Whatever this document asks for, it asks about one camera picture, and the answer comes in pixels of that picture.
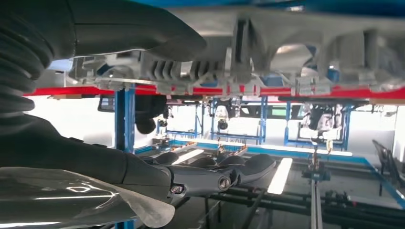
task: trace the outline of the factory floor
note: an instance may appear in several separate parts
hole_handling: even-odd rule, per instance
[[[285,191],[310,194],[310,184],[307,179],[301,177],[301,171],[305,165],[293,165],[288,175]],[[347,192],[349,196],[359,197],[370,201],[379,201],[397,205],[396,200],[385,190],[379,196],[380,181],[370,172],[347,171],[340,168],[329,169],[332,173],[331,181],[320,184],[322,196],[324,192],[334,190],[339,193]],[[253,187],[267,188],[275,170],[262,179],[249,184]],[[210,208],[218,201],[209,200]],[[221,203],[221,219],[218,220],[217,208],[210,214],[210,226],[206,227],[204,213],[204,199],[192,198],[188,203],[179,208],[173,221],[166,229],[240,229],[249,212],[247,206],[234,203]],[[338,225],[324,223],[325,229],[340,229]],[[282,211],[267,211],[259,208],[251,223],[250,229],[305,229],[310,228],[310,217],[292,214]]]

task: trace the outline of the fluorescent light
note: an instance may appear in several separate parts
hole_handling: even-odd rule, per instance
[[[203,152],[204,152],[204,150],[202,150],[202,149],[195,149],[191,152],[181,155],[177,161],[173,162],[172,165],[180,164],[181,162],[187,161],[188,159],[193,158],[199,154],[202,154]]]
[[[281,160],[281,163],[278,166],[270,185],[268,186],[268,193],[280,195],[283,192],[288,173],[290,172],[291,164],[292,158],[283,158]]]

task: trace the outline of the window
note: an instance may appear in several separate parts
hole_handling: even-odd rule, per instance
[[[287,110],[286,105],[269,105],[267,107],[268,119],[285,119]],[[291,118],[292,120],[300,120],[305,114],[300,113],[301,105],[291,106]],[[259,105],[243,105],[241,106],[240,116],[244,118],[260,118],[261,106]]]

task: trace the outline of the assembly line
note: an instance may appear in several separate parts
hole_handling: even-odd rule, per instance
[[[0,228],[404,229],[404,11],[0,1]]]

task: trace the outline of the blue metal frame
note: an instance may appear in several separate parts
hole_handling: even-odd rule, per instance
[[[205,115],[205,105],[201,105],[201,120],[198,117],[198,106],[195,106],[195,116],[194,116],[194,131],[178,131],[178,130],[168,130],[166,127],[165,132],[167,134],[173,134],[173,135],[186,135],[186,136],[193,136],[194,138],[197,138],[199,135],[204,136],[204,115]],[[160,125],[159,122],[156,125],[156,133],[160,134]]]
[[[403,18],[405,3],[400,0],[132,0],[157,7],[198,7],[226,5],[254,5],[263,8],[287,9],[304,7],[305,12],[334,13],[343,15],[363,15]]]
[[[175,146],[183,146],[187,144],[188,141],[179,141],[174,140],[173,145]],[[206,148],[206,149],[217,149],[218,144],[215,143],[197,143],[197,148]],[[260,146],[247,146],[247,153],[251,154],[270,154],[280,157],[292,157],[292,158],[304,158],[307,159],[308,157],[312,156],[312,153],[306,152],[297,152],[295,150],[279,150],[279,149],[268,149],[263,148]],[[388,182],[379,172],[378,170],[367,161],[366,158],[361,156],[339,156],[339,155],[329,155],[329,161],[335,162],[343,162],[343,163],[352,163],[352,164],[360,164],[364,165],[369,168],[370,172],[381,182],[385,190],[396,200],[396,202],[405,209],[405,199],[396,191],[396,188],[393,187],[390,182]]]
[[[135,89],[115,93],[115,130],[116,148],[134,153]],[[134,221],[117,223],[115,228],[134,229]]]
[[[211,117],[211,140],[214,140],[215,137],[226,137],[226,138],[240,138],[248,140],[256,140],[256,145],[261,145],[266,141],[266,121],[267,121],[267,112],[268,112],[268,97],[262,96],[260,100],[260,122],[259,122],[259,131],[256,136],[253,135],[234,135],[228,133],[220,133],[219,130],[215,132],[215,111],[216,111],[216,101],[212,103],[212,117]]]
[[[349,146],[349,131],[350,131],[350,115],[352,112],[352,106],[347,105],[345,106],[346,112],[342,113],[343,117],[343,128],[342,128],[342,141],[341,143],[333,143],[334,147],[338,147],[341,151],[347,151]],[[287,102],[286,106],[286,128],[284,130],[284,145],[285,146],[313,146],[313,144],[309,141],[302,141],[302,140],[290,140],[289,137],[289,129],[288,123],[290,121],[291,116],[291,102]],[[319,144],[319,146],[326,147],[326,144]]]

